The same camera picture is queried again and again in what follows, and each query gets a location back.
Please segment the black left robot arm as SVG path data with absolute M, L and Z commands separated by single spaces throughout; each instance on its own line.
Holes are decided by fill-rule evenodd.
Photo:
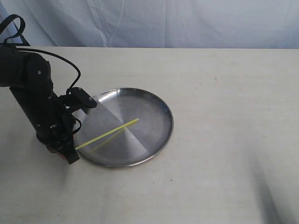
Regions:
M 37 53 L 2 46 L 0 85 L 10 89 L 37 139 L 51 153 L 62 156 L 69 164 L 79 160 L 73 140 L 75 118 L 53 91 L 48 61 Z

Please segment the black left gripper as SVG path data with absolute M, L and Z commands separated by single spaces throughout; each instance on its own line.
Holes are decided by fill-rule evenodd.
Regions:
M 42 122 L 37 126 L 37 139 L 47 147 L 51 153 L 60 155 L 68 164 L 79 160 L 74 146 L 74 116 L 61 102 L 59 97 L 51 94 L 42 106 Z

